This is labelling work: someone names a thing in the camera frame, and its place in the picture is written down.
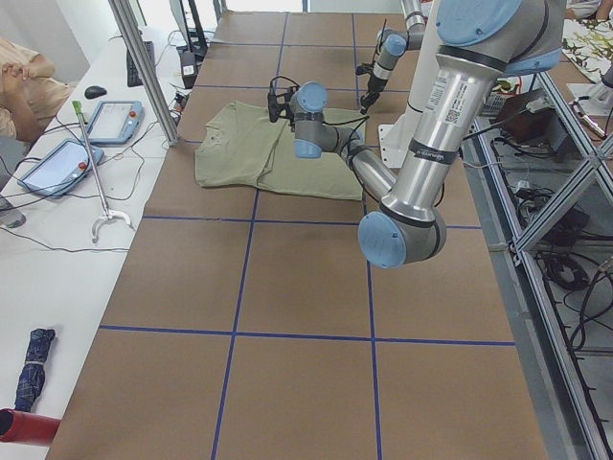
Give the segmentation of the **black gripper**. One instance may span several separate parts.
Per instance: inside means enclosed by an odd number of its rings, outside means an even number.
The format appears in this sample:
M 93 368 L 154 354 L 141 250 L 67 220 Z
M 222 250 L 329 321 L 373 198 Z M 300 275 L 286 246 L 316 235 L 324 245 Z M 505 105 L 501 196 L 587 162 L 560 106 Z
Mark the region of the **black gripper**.
M 367 92 L 360 97 L 360 114 L 366 115 L 368 108 L 370 108 L 379 98 L 380 93 L 383 91 L 383 80 L 370 76 L 367 83 Z

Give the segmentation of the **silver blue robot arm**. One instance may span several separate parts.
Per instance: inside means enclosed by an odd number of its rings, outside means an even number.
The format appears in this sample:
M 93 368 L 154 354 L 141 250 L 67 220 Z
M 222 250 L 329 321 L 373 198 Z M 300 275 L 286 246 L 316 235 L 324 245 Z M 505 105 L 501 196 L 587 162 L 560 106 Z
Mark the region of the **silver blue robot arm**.
M 338 154 L 378 202 L 359 223 L 365 258 L 396 268 L 437 255 L 446 239 L 434 202 L 495 81 L 553 68 L 561 54 L 563 1 L 441 1 L 425 25 L 420 56 L 437 63 L 416 130 L 393 173 L 348 127 L 324 121 L 326 89 L 302 85 L 289 106 L 299 158 Z
M 422 2 L 405 0 L 400 2 L 405 29 L 397 31 L 383 28 L 377 34 L 374 54 L 370 62 L 356 67 L 357 76 L 368 75 L 367 91 L 360 97 L 360 113 L 365 115 L 384 91 L 399 59 L 410 50 L 418 50 L 422 44 L 426 15 Z

